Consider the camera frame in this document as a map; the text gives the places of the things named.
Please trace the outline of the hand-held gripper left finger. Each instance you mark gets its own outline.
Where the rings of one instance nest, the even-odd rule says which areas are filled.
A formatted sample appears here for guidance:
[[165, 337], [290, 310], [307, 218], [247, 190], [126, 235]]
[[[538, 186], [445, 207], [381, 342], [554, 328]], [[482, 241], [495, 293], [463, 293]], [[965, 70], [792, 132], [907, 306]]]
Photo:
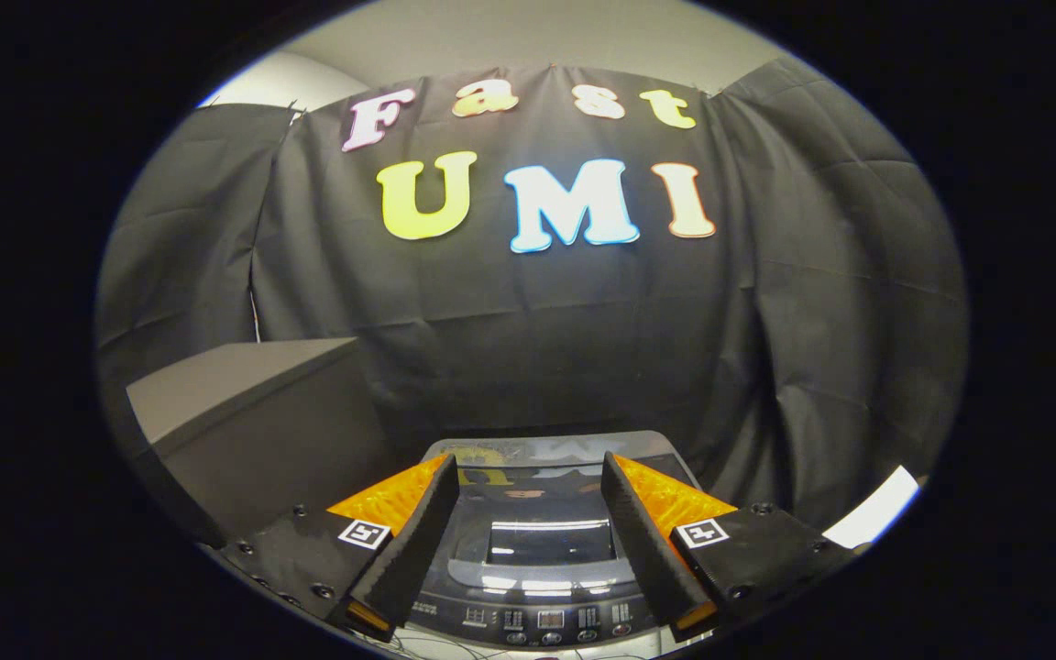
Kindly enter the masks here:
[[307, 617], [390, 642], [422, 593], [458, 494], [456, 456], [442, 454], [339, 504], [294, 505], [221, 557]]

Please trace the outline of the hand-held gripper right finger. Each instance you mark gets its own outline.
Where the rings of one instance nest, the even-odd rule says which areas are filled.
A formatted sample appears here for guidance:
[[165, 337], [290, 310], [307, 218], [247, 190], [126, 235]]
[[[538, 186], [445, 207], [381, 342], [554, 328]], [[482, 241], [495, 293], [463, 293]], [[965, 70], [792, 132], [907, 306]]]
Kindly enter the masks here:
[[752, 625], [856, 558], [779, 507], [730, 505], [611, 452], [600, 493], [650, 614], [678, 642]]

